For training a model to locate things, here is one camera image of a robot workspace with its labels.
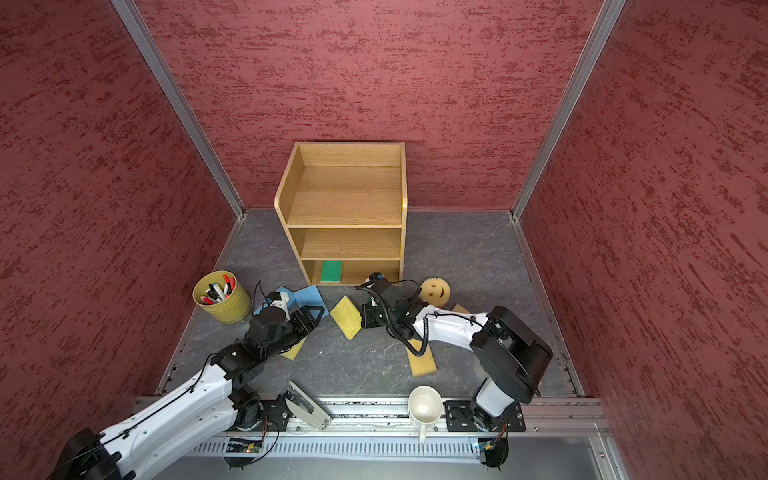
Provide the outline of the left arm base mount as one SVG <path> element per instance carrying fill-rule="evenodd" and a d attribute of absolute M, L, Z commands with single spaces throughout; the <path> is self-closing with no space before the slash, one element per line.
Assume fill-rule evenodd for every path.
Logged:
<path fill-rule="evenodd" d="M 278 395 L 274 400 L 249 400 L 237 409 L 233 428 L 243 432 L 284 432 L 290 418 L 284 395 Z"/>

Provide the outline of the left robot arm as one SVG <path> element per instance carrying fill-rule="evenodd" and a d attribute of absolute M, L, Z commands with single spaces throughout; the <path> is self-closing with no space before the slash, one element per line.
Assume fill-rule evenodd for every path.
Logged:
<path fill-rule="evenodd" d="M 210 437 L 231 428 L 260 437 L 279 429 L 277 415 L 252 387 L 267 361 L 305 339 L 322 306 L 266 306 L 245 336 L 209 355 L 190 380 L 139 413 L 99 433 L 71 437 L 53 479 L 152 479 Z"/>

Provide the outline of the bright green sponge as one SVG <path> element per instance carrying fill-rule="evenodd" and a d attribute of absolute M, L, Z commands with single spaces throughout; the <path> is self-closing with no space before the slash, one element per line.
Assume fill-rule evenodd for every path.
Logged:
<path fill-rule="evenodd" d="M 341 260 L 326 260 L 322 262 L 320 282 L 340 283 L 343 275 L 343 262 Z"/>

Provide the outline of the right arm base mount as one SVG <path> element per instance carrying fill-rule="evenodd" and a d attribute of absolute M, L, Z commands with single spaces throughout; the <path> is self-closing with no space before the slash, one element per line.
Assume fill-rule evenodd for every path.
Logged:
<path fill-rule="evenodd" d="M 474 401 L 447 400 L 443 402 L 446 427 L 449 432 L 519 433 L 526 431 L 519 402 L 512 401 L 499 416 L 492 416 Z"/>

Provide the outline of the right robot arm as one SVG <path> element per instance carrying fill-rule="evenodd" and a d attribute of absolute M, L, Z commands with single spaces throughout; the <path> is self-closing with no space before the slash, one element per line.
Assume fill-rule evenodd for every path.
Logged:
<path fill-rule="evenodd" d="M 477 428 L 494 429 L 509 418 L 513 404 L 528 404 L 539 394 L 553 351 L 511 310 L 446 310 L 450 287 L 443 279 L 428 278 L 413 293 L 404 290 L 404 283 L 376 272 L 356 287 L 369 296 L 362 306 L 361 327 L 383 328 L 413 359 L 428 357 L 435 342 L 472 352 L 485 375 L 469 403 Z"/>

